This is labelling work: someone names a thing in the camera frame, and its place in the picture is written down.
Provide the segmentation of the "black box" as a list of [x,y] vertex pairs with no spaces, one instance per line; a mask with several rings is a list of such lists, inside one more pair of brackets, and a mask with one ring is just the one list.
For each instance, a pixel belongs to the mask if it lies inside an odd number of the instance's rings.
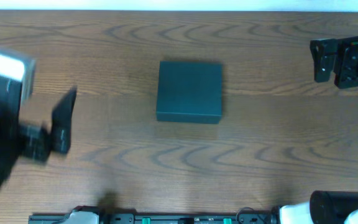
[[218,124],[223,115],[223,65],[211,62],[161,61],[158,121]]

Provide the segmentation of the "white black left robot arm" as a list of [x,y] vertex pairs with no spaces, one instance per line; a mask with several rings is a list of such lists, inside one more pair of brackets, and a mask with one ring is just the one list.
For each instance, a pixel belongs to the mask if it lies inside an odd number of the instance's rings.
[[71,147],[71,119],[77,89],[73,86],[52,110],[52,128],[19,120],[21,81],[0,76],[0,187],[20,156],[46,162],[52,151],[67,154]]

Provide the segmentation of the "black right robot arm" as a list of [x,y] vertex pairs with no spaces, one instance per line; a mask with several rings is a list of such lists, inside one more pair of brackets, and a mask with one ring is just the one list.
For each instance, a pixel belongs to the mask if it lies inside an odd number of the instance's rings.
[[[314,80],[335,74],[339,89],[358,87],[358,36],[310,42]],[[309,202],[273,208],[264,223],[358,223],[358,192],[316,190]]]

